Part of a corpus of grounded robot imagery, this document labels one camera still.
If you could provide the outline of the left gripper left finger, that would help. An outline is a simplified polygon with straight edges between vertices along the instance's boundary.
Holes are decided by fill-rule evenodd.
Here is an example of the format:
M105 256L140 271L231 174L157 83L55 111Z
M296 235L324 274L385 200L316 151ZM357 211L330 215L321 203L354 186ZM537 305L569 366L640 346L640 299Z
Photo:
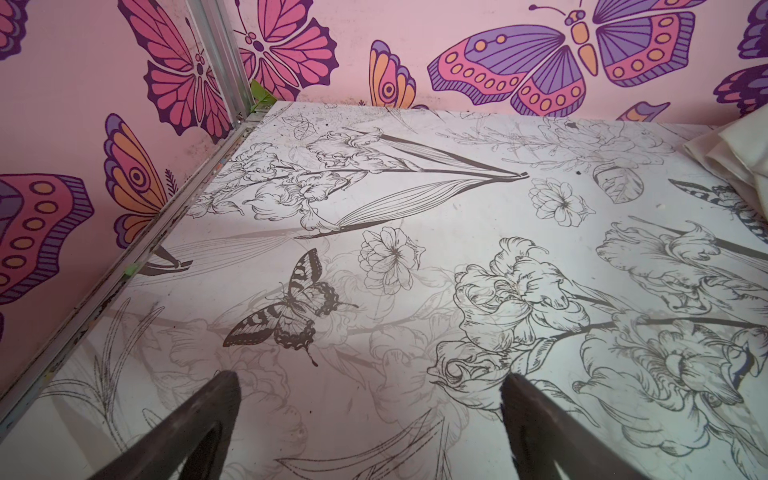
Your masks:
M241 404L238 375L222 371L92 477L218 479Z

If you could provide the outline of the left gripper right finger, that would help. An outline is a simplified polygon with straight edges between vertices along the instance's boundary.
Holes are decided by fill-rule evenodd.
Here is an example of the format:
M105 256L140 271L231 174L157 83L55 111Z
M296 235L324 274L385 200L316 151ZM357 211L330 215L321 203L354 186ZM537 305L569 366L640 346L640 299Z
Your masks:
M510 373L501 414L520 479L643 479L533 383Z

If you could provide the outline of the cream cap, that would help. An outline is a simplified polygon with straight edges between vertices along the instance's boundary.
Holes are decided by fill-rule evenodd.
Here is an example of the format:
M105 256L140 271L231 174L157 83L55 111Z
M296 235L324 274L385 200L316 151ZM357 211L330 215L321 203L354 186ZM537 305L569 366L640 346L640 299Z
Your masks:
M767 109L700 135L682 152L726 181L746 203L767 218Z

